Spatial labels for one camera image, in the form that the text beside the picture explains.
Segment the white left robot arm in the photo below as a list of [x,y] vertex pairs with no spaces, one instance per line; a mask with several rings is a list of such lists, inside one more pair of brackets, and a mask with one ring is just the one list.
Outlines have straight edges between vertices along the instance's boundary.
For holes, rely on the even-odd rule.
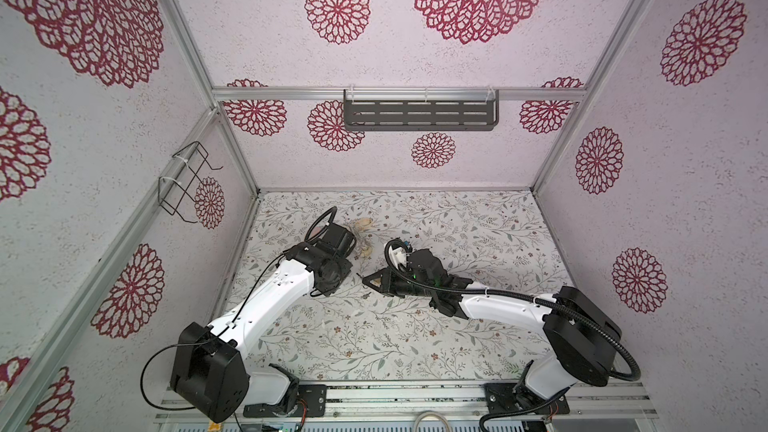
[[335,221],[330,207],[309,227],[303,241],[281,252],[262,272],[246,298],[206,325],[192,322],[172,344],[170,389],[214,423],[241,407],[264,407],[287,416],[300,406],[299,379],[271,364],[246,365],[264,333],[299,299],[329,296],[349,276],[354,234]]

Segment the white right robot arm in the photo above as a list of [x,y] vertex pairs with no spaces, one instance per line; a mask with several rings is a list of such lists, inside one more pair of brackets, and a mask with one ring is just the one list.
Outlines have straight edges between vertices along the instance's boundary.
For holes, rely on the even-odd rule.
[[449,273],[430,250],[415,250],[401,239],[384,248],[386,265],[363,284],[390,297],[423,296],[437,312],[463,320],[495,321],[547,340],[547,354],[531,360],[496,410],[478,422],[551,414],[576,384],[604,387],[609,380],[637,382],[641,369],[622,344],[620,327],[579,289],[530,295],[495,289]]

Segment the map print glasses case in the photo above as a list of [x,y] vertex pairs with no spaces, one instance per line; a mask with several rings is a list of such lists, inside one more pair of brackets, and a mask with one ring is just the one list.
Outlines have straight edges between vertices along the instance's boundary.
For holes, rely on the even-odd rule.
[[355,236],[356,238],[356,245],[354,248],[354,258],[356,260],[364,260],[369,258],[373,251],[374,251],[374,245],[373,245],[373,236],[368,233],[358,234]]

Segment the dark grey wall shelf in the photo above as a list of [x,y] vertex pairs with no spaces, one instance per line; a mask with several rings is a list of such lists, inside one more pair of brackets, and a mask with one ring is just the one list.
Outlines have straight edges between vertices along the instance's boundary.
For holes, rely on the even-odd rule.
[[498,92],[437,98],[367,98],[346,90],[344,127],[355,132],[486,132],[499,123]]

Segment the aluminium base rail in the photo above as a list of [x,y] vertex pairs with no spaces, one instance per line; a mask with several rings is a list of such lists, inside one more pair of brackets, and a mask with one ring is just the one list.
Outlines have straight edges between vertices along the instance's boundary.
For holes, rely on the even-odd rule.
[[[262,426],[306,431],[475,431],[492,403],[480,380],[327,381],[311,404],[321,416],[248,418],[215,425],[199,412],[156,414],[153,431],[256,431]],[[660,431],[657,411],[641,383],[612,381],[604,388],[576,385],[541,415],[494,419],[491,431]]]

